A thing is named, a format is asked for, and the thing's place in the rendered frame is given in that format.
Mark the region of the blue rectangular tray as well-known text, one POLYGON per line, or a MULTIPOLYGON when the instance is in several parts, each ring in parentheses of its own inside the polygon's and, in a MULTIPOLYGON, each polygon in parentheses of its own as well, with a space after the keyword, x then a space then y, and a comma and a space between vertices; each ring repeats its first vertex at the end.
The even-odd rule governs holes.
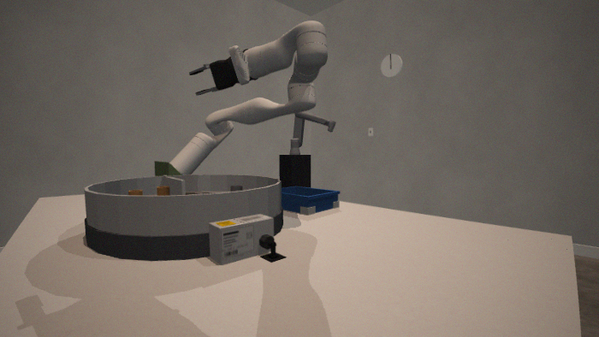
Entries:
POLYGON ((340 191, 302 186, 283 187, 282 208, 304 215, 312 215, 340 207, 338 194, 340 191))

